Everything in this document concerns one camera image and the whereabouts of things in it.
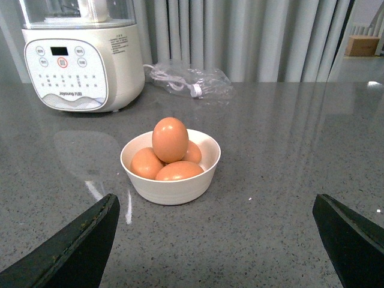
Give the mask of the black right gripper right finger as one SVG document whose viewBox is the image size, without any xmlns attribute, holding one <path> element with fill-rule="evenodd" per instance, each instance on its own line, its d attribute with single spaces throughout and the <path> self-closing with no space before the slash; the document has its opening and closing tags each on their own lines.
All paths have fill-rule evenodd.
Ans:
<svg viewBox="0 0 384 288">
<path fill-rule="evenodd" d="M 327 194 L 313 217 L 343 287 L 383 287 L 383 228 Z"/>
</svg>

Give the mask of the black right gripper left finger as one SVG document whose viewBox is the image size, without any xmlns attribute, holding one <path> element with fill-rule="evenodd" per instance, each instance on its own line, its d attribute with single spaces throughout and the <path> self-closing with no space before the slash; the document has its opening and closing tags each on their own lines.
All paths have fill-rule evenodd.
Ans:
<svg viewBox="0 0 384 288">
<path fill-rule="evenodd" d="M 34 251 L 1 272 L 1 287 L 98 287 L 120 212 L 108 194 Z"/>
</svg>

